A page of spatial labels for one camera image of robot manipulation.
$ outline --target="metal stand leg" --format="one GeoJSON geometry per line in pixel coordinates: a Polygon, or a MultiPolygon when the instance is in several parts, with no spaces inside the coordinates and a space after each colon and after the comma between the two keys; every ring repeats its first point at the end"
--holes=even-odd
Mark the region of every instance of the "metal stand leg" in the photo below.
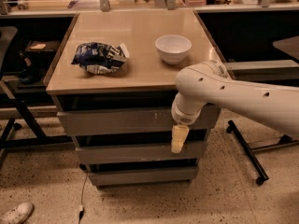
{"type": "Polygon", "coordinates": [[[10,119],[0,138],[0,150],[1,148],[30,147],[72,142],[71,138],[66,135],[46,136],[23,101],[15,100],[15,106],[21,117],[36,135],[36,138],[7,140],[13,127],[15,130],[18,130],[21,127],[18,123],[15,123],[15,119],[10,119]]]}
{"type": "Polygon", "coordinates": [[[254,165],[256,171],[259,173],[259,177],[256,179],[256,183],[258,185],[262,185],[262,183],[269,179],[267,173],[264,171],[262,165],[259,163],[257,158],[255,157],[254,153],[252,152],[251,148],[249,147],[249,144],[245,141],[240,131],[236,128],[235,124],[230,120],[228,122],[229,127],[227,128],[227,133],[230,133],[233,131],[235,133],[235,137],[240,142],[241,146],[244,148],[246,154],[249,156],[252,164],[254,165]]]}

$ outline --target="wooden tabletop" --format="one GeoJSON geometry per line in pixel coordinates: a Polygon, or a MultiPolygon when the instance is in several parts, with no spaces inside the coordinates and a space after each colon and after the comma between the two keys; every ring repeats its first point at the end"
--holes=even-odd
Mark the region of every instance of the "wooden tabletop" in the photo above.
{"type": "Polygon", "coordinates": [[[79,94],[118,90],[174,89],[177,72],[192,64],[219,57],[191,9],[144,9],[82,12],[65,45],[47,87],[48,94],[79,94]],[[192,49],[181,63],[164,63],[155,47],[162,35],[183,35],[192,49]],[[92,75],[71,64],[78,45],[124,43],[130,52],[121,69],[110,75],[92,75]]]}

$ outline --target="shoe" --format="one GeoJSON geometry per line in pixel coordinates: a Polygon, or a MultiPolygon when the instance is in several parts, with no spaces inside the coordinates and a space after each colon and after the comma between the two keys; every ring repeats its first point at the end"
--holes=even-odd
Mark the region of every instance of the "shoe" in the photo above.
{"type": "Polygon", "coordinates": [[[21,203],[5,213],[0,218],[0,224],[22,224],[29,218],[34,209],[35,207],[32,203],[21,203]]]}
{"type": "Polygon", "coordinates": [[[19,73],[20,82],[28,85],[35,83],[39,79],[41,79],[40,70],[36,63],[33,63],[25,52],[20,51],[19,54],[21,59],[25,61],[27,66],[26,69],[19,73]]]}

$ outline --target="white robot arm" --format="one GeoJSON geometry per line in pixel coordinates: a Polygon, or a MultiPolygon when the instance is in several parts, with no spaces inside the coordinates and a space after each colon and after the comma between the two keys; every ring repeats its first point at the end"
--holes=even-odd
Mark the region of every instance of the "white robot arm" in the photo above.
{"type": "Polygon", "coordinates": [[[211,103],[299,138],[299,88],[236,81],[221,62],[207,61],[178,72],[178,94],[172,104],[173,152],[180,152],[188,125],[211,103]]]}

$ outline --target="terrazzo floor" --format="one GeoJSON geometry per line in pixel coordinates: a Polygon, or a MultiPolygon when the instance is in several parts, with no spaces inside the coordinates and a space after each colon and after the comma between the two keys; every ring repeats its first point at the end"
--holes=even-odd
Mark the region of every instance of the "terrazzo floor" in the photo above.
{"type": "MultiPolygon", "coordinates": [[[[208,138],[198,176],[172,182],[97,189],[78,166],[73,144],[6,149],[0,166],[0,216],[20,202],[35,211],[27,224],[299,223],[299,146],[258,152],[270,179],[258,186],[249,158],[233,134],[232,119],[249,142],[281,136],[227,110],[208,138]]],[[[6,120],[0,120],[3,127],[6,120]]],[[[48,135],[64,133],[56,118],[38,119],[48,135]]],[[[29,137],[25,125],[12,138],[29,137]]]]}

